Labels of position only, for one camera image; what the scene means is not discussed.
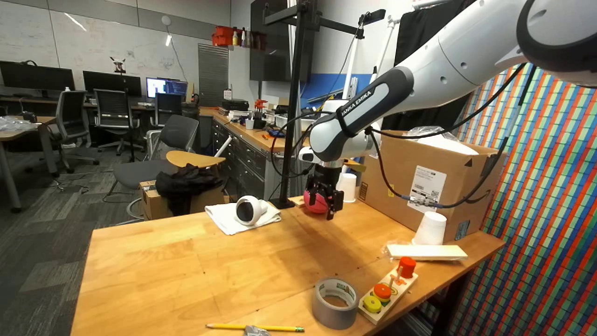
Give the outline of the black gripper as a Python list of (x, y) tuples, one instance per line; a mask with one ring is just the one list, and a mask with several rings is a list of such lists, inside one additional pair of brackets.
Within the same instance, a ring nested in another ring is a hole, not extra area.
[(304, 192), (318, 192), (328, 205), (328, 210), (322, 214), (330, 220), (343, 206), (343, 192), (335, 188), (339, 178), (339, 167), (322, 167), (317, 165), (305, 180)]

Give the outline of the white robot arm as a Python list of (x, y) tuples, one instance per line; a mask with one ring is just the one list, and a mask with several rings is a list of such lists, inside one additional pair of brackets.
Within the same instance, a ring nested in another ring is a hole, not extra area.
[(597, 85), (597, 0), (475, 0), (402, 61), (309, 126), (300, 154), (315, 164), (309, 199), (343, 208), (341, 164), (373, 147), (384, 115), (451, 102), (496, 72), (529, 61), (578, 85)]

